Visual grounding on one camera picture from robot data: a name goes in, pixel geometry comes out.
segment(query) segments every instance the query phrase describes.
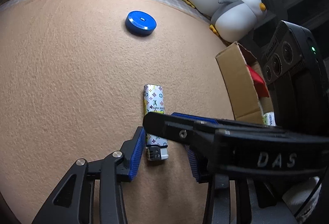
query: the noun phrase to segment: blue round weight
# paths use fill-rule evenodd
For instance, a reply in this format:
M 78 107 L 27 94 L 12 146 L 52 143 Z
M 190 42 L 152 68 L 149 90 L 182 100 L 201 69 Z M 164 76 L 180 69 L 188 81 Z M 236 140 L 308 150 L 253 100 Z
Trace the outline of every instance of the blue round weight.
M 157 22 L 147 13 L 132 11 L 126 18 L 126 27 L 131 33 L 149 35 L 157 27 Z

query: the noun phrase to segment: yellow feet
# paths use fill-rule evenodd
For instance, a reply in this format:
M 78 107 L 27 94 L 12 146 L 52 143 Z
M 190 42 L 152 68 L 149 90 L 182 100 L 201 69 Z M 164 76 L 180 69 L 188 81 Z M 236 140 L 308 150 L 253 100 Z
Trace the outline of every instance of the yellow feet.
M 192 3 L 190 3 L 188 0 L 182 0 L 182 1 L 186 2 L 189 6 L 191 6 L 193 9 L 195 9 L 195 6 L 192 5 Z
M 213 33 L 215 33 L 217 36 L 219 36 L 219 33 L 217 32 L 217 30 L 215 29 L 215 27 L 213 25 L 210 25 L 209 28 L 212 30 Z

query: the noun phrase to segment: cardboard box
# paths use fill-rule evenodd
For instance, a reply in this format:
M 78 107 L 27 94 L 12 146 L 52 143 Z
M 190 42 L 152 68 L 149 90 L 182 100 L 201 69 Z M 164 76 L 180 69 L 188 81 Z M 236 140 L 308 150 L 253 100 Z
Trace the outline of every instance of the cardboard box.
M 256 58 L 238 42 L 232 43 L 216 56 L 230 97 L 235 120 L 263 124 L 263 114 L 273 111 L 271 98 L 258 98 L 249 65 L 263 79 Z

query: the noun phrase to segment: lighter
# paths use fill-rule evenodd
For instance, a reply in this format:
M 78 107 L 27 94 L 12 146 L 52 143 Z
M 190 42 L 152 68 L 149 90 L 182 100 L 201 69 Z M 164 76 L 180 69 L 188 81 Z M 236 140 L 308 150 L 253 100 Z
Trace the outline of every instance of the lighter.
M 163 103 L 163 89 L 161 86 L 146 84 L 144 86 L 144 113 L 165 113 Z M 146 135 L 146 152 L 150 161 L 168 158 L 168 140 L 152 134 Z

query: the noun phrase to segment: camera lens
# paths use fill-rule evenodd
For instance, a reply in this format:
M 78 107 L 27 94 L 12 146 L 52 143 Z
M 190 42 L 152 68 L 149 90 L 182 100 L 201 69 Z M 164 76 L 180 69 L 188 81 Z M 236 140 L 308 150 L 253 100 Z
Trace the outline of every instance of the camera lens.
M 266 71 L 266 78 L 268 81 L 270 81 L 272 74 L 271 74 L 271 69 L 269 68 L 269 66 L 266 67 L 265 71 Z
M 290 64 L 292 62 L 293 53 L 292 48 L 288 42 L 282 44 L 282 55 L 286 63 Z
M 272 68 L 274 74 L 277 76 L 281 73 L 281 62 L 279 56 L 276 54 L 272 57 Z

